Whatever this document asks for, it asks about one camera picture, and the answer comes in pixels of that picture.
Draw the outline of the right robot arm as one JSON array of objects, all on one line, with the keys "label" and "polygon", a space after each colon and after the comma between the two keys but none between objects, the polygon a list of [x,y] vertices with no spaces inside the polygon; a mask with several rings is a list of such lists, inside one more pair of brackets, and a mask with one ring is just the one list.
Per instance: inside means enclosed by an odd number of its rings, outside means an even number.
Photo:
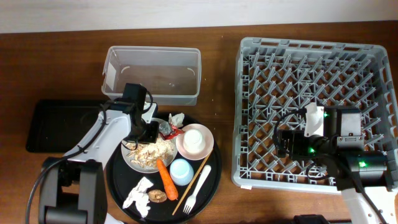
[{"label": "right robot arm", "polygon": [[325,166],[349,209],[352,223],[397,223],[392,171],[387,154],[365,150],[361,111],[349,106],[309,103],[278,119],[305,118],[304,130],[280,129],[272,140],[279,156]]}]

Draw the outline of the red snack wrapper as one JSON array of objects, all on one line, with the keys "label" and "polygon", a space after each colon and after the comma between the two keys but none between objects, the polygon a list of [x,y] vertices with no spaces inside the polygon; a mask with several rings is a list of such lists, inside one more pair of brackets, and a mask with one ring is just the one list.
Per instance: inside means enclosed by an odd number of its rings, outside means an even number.
[{"label": "red snack wrapper", "polygon": [[161,125],[159,126],[159,134],[161,135],[163,140],[171,140],[178,135],[183,134],[184,131],[181,129],[178,129],[177,127],[171,125],[171,126],[164,126]]}]

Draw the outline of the white napkin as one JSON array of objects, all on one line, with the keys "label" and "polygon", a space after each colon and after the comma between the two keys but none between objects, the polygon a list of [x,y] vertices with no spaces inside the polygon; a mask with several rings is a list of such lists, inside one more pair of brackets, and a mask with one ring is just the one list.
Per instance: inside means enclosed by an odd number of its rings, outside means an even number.
[{"label": "white napkin", "polygon": [[183,113],[179,113],[176,115],[169,114],[169,125],[175,126],[176,128],[181,128],[183,126],[183,120],[185,115]]}]

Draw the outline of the white cup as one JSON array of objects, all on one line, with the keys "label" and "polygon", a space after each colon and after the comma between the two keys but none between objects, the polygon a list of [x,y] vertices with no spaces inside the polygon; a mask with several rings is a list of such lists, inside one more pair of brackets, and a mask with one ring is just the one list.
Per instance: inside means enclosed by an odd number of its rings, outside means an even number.
[{"label": "white cup", "polygon": [[205,148],[205,138],[198,129],[189,129],[184,134],[183,146],[190,154],[198,154]]}]

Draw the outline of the light blue cup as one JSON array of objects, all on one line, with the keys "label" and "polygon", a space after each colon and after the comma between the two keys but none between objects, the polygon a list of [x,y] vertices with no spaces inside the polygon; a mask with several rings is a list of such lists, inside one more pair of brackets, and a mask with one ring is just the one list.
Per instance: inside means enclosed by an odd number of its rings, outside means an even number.
[{"label": "light blue cup", "polygon": [[193,179],[193,167],[185,159],[176,159],[170,165],[170,176],[176,185],[188,185]]}]

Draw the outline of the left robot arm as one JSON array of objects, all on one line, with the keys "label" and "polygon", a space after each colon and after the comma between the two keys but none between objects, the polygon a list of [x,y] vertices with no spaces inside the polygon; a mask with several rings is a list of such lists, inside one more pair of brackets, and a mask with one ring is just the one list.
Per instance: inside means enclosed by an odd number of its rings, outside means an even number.
[{"label": "left robot arm", "polygon": [[145,105],[150,92],[128,83],[122,97],[100,106],[95,124],[63,157],[49,157],[35,181],[39,223],[117,223],[108,213],[104,168],[123,142],[155,143],[157,104]]}]

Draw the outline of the pink saucer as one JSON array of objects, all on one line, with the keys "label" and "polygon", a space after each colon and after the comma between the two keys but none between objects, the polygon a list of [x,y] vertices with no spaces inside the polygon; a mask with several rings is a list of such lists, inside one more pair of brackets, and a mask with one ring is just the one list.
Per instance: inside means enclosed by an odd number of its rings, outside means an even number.
[{"label": "pink saucer", "polygon": [[[190,154],[189,152],[187,152],[185,150],[185,148],[183,146],[184,134],[189,129],[198,129],[202,133],[203,137],[205,138],[205,148],[204,148],[204,150],[202,150],[202,152],[200,152],[198,154]],[[202,124],[196,124],[196,123],[186,125],[182,128],[182,130],[184,131],[184,133],[181,135],[178,135],[175,140],[178,152],[184,158],[192,160],[192,161],[198,161],[200,159],[204,159],[210,153],[210,151],[213,149],[213,146],[214,146],[214,137],[213,137],[213,134],[211,133],[211,131],[206,126],[204,126]]]}]

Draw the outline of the white tissue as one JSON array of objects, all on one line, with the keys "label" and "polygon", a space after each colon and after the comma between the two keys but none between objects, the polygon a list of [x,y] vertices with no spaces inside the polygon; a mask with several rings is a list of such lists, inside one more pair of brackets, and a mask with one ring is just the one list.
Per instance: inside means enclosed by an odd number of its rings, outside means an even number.
[{"label": "white tissue", "polygon": [[153,185],[154,184],[149,179],[143,177],[128,194],[123,203],[123,209],[126,209],[135,203],[137,211],[140,213],[142,218],[145,218],[150,210],[150,206],[148,206],[150,200],[147,189],[151,188]]}]

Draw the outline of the grey plate with food scraps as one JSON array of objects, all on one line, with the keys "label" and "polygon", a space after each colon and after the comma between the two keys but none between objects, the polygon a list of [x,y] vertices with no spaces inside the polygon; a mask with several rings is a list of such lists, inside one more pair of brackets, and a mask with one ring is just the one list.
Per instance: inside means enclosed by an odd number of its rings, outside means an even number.
[{"label": "grey plate with food scraps", "polygon": [[162,159],[168,166],[177,156],[178,150],[175,139],[163,140],[158,134],[156,143],[121,142],[122,157],[127,165],[135,171],[142,173],[158,172],[157,159]]}]

